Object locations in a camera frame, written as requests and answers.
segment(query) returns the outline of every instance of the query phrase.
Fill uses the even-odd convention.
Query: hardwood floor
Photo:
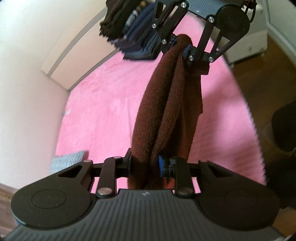
[[[296,68],[272,39],[265,56],[254,56],[235,64],[233,74],[249,104],[257,128],[267,176],[283,168],[289,153],[273,142],[273,113],[296,99]],[[279,211],[274,227],[288,236],[296,231],[296,210]]]
[[[15,189],[0,184],[0,235],[5,236],[17,225],[13,219],[10,201]]]

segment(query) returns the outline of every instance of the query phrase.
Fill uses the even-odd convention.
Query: textured rubber grip
[[[207,19],[210,15],[216,15],[218,11],[227,5],[242,7],[243,0],[187,0],[189,3],[188,11]]]
[[[271,241],[281,235],[272,227],[242,232],[209,221],[194,200],[171,190],[126,190],[110,199],[99,199],[76,223],[55,230],[19,226],[5,241]]]

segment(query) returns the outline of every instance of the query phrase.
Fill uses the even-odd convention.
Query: folded clothes
[[[143,21],[138,25],[138,27],[135,28],[135,30],[131,33],[129,36],[130,41],[134,41],[139,38],[139,36],[143,33],[143,31],[147,28],[151,27],[152,17],[154,12],[151,11],[144,19]]]
[[[120,48],[120,51],[127,53],[141,50],[146,46],[154,34],[155,30],[153,28],[146,28],[136,41],[128,42],[126,45]]]
[[[135,29],[144,21],[145,18],[149,16],[149,14],[153,13],[154,11],[154,5],[155,3],[149,4],[146,8],[142,10],[142,12],[139,14],[139,16],[136,18],[136,20],[131,25],[128,32],[125,34],[126,39],[130,37],[130,35],[135,31]]]
[[[105,19],[102,22],[100,22],[100,25],[101,25],[100,34],[105,35],[105,29],[111,25],[115,14],[122,8],[125,1],[126,0],[117,0],[115,3],[110,0],[106,1],[106,6],[108,9],[107,9],[107,14]]]
[[[149,51],[130,52],[124,55],[124,59],[129,60],[155,60],[161,51],[161,40],[156,39],[156,42],[149,46]]]
[[[141,0],[126,0],[122,9],[115,14],[111,24],[105,29],[104,36],[107,36],[109,40],[121,38],[126,20],[140,2]]]
[[[152,50],[152,47],[156,44],[157,38],[158,38],[158,34],[154,31],[152,32],[153,35],[148,39],[148,42],[144,45],[143,48],[137,50],[137,51],[124,51],[125,53],[125,57],[128,56],[138,56],[139,54],[147,54],[149,53],[149,51]]]
[[[122,30],[122,33],[125,34],[127,33],[127,31],[130,29],[131,25],[133,24],[133,22],[135,21],[135,19],[138,17],[138,15],[140,14],[140,12],[147,6],[150,4],[150,0],[144,0],[141,1],[140,4],[136,7],[136,9],[132,12],[132,14],[128,17],[126,24]]]

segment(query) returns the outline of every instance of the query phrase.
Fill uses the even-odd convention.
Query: black object
[[[277,110],[271,119],[274,139],[279,148],[292,151],[296,147],[296,100]]]
[[[117,48],[120,48],[120,51],[122,52],[126,52],[126,50],[128,48],[132,48],[135,45],[140,45],[141,47],[145,46],[145,42],[149,41],[150,38],[150,34],[151,33],[155,33],[155,30],[153,30],[152,28],[149,28],[149,26],[147,26],[147,28],[145,29],[145,31],[134,41],[129,41],[127,40],[121,40],[118,43],[115,43],[114,46]]]
[[[251,20],[242,6],[253,9]],[[169,18],[174,8],[177,10]],[[166,53],[171,48],[171,43],[176,39],[173,34],[176,26],[185,16],[186,12],[192,12],[197,17],[206,20],[206,25],[197,47],[191,46],[184,55],[187,64],[192,61],[214,62],[218,57],[225,53],[231,46],[247,34],[250,28],[250,22],[255,16],[256,1],[249,2],[244,0],[208,0],[208,1],[176,1],[176,0],[156,0],[154,8],[154,17],[152,27],[156,29],[162,40],[162,52]],[[213,28],[217,27],[220,32],[210,53],[205,52],[205,47],[210,39]],[[229,41],[218,50],[221,38],[225,37]]]
[[[123,58],[129,60],[154,60],[159,55],[161,51],[161,46],[162,44],[160,42],[160,39],[158,39],[150,51],[143,52],[142,54],[137,55],[124,55]]]
[[[127,44],[126,46],[121,47],[120,51],[122,51],[123,53],[127,53],[136,52],[143,49],[149,39],[152,38],[153,34],[155,34],[155,31],[147,26],[144,33],[135,42],[131,42],[130,45]]]
[[[227,240],[269,240],[260,233],[278,237],[268,226],[279,200],[267,187],[210,161],[160,159],[162,176],[175,178],[175,195],[171,190],[124,189],[117,194],[116,178],[132,174],[130,149],[125,157],[111,157],[103,164],[83,161],[13,196],[11,208],[20,226],[5,240],[139,240],[141,235],[147,240],[177,240],[173,236],[184,232],[185,237],[195,233],[202,238],[199,232],[205,230]],[[194,192],[192,176],[197,177],[200,194]],[[91,194],[95,177],[100,179],[96,194]],[[196,233],[200,223],[204,226]],[[233,229],[244,232],[238,236]]]
[[[186,177],[197,177],[201,193],[196,195],[196,202],[210,220],[221,226],[258,229],[272,225],[278,213],[280,202],[271,189],[210,161],[189,164],[187,168],[180,164],[180,158],[167,158],[160,163],[162,177],[176,177],[177,195],[179,186],[192,187],[188,182],[191,178]],[[179,172],[182,181],[177,181]]]

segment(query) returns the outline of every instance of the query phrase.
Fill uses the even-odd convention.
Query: brown cloth
[[[172,188],[159,175],[158,155],[188,159],[198,116],[202,113],[200,76],[209,63],[185,65],[183,51],[192,44],[184,34],[160,60],[143,95],[132,137],[130,189]]]

